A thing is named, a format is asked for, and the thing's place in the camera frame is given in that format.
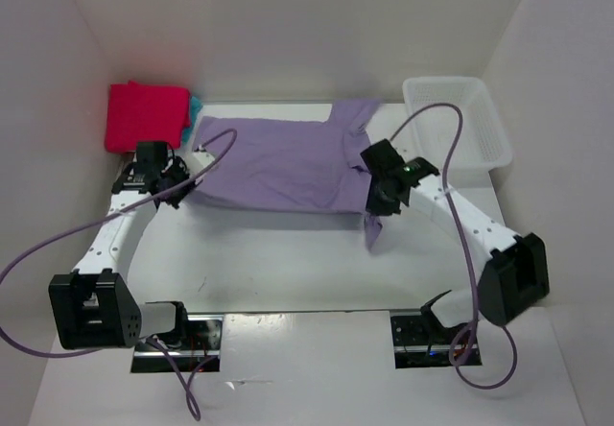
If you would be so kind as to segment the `magenta t shirt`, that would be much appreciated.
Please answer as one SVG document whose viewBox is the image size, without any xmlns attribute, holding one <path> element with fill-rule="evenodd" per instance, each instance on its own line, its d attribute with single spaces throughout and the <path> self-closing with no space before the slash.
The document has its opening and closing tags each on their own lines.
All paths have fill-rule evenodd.
<svg viewBox="0 0 614 426">
<path fill-rule="evenodd" d="M 109 87 L 104 146 L 112 154 L 134 152 L 139 142 L 162 141 L 173 149 L 191 125 L 186 88 L 136 82 Z"/>
</svg>

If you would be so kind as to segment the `cyan t shirt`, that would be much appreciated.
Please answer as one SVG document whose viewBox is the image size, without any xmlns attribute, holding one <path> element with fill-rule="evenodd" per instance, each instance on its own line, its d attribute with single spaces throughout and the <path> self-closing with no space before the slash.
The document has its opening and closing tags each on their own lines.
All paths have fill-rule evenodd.
<svg viewBox="0 0 614 426">
<path fill-rule="evenodd" d="M 186 145 L 189 142 L 202 107 L 202 101 L 197 96 L 192 95 L 189 101 L 188 122 L 181 133 L 181 145 Z"/>
</svg>

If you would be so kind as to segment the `lavender t shirt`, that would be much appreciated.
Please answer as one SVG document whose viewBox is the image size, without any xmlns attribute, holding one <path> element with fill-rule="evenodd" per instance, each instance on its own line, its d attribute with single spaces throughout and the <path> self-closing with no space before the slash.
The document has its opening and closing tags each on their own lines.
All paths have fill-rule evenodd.
<svg viewBox="0 0 614 426">
<path fill-rule="evenodd" d="M 380 105 L 340 100 L 324 122 L 205 116 L 194 145 L 222 160 L 197 189 L 217 206 L 359 214 L 372 248 L 383 224 L 366 210 L 371 175 L 361 153 L 370 145 L 366 126 Z"/>
</svg>

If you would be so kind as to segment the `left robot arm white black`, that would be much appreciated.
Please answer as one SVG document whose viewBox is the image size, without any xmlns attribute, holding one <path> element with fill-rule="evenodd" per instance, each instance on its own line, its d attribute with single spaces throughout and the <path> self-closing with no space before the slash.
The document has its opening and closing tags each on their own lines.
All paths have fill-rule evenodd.
<svg viewBox="0 0 614 426">
<path fill-rule="evenodd" d="M 48 287 L 65 349 L 131 348 L 157 336 L 172 349 L 191 337 L 180 301 L 137 302 L 128 273 L 140 240 L 162 203 L 177 207 L 193 188 L 185 162 L 162 141 L 140 142 L 111 188 L 108 219 L 87 253 Z"/>
</svg>

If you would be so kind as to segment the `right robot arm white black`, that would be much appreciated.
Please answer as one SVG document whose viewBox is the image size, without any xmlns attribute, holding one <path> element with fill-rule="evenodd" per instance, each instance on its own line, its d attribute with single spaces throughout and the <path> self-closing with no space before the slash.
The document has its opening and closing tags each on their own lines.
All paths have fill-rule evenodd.
<svg viewBox="0 0 614 426">
<path fill-rule="evenodd" d="M 361 152 L 371 174 L 367 212 L 391 216 L 403 205 L 421 212 L 458 240 L 469 254 L 469 287 L 445 292 L 423 306 L 420 330 L 432 343 L 454 327 L 484 318 L 503 327 L 550 292 L 546 248 L 534 233 L 522 236 L 497 223 L 460 195 L 443 173 L 422 157 L 404 161 L 389 140 Z"/>
</svg>

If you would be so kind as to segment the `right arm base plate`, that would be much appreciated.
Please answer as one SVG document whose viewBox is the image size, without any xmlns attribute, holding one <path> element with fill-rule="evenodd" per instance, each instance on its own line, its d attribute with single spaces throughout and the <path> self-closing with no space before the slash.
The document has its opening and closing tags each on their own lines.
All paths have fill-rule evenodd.
<svg viewBox="0 0 614 426">
<path fill-rule="evenodd" d="M 445 328 L 419 310 L 390 313 L 395 367 L 449 367 L 449 350 L 462 324 Z"/>
</svg>

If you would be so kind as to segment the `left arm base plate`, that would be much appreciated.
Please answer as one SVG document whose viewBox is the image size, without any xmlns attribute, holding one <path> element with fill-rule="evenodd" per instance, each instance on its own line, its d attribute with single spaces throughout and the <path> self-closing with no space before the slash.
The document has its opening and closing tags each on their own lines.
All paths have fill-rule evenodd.
<svg viewBox="0 0 614 426">
<path fill-rule="evenodd" d="M 223 315 L 189 314 L 181 336 L 156 335 L 182 373 L 220 370 Z M 155 345 L 141 341 L 134 348 L 130 372 L 170 373 L 173 369 Z"/>
</svg>

